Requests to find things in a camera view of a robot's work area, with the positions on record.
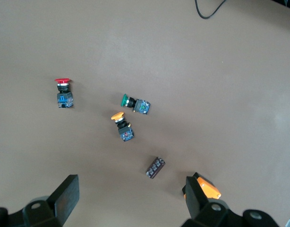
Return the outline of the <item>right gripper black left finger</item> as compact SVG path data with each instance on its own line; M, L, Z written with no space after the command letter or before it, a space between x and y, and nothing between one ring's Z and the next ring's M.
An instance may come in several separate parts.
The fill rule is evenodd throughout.
M63 227L78 201L78 175L69 175L47 199L23 208L25 227Z

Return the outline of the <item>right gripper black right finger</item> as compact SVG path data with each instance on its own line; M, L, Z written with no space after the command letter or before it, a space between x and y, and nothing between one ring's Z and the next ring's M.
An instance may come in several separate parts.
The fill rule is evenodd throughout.
M186 204L190 219L181 227L228 227L230 210L221 200L207 198L198 181L191 176L186 177Z

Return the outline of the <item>green push button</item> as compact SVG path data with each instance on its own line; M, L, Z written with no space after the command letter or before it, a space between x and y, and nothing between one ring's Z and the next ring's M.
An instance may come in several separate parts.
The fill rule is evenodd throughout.
M147 115L151 104L143 99L134 99L127 94L123 95L121 101L122 107L131 108L133 112Z

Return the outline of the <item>yellow push button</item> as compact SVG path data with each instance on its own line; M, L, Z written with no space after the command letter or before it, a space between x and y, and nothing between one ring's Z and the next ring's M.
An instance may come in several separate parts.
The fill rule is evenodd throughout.
M116 113L111 117L111 120L113 120L117 125L118 133L124 142L134 138L134 132L131 128L131 124L127 122L124 112Z

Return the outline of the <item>red push button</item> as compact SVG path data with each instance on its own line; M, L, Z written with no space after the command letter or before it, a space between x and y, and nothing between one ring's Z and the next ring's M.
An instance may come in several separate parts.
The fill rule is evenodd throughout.
M57 94L58 108L71 108L74 104L73 95L70 91L70 79L69 78L59 78L55 79L57 82L57 89L59 93Z

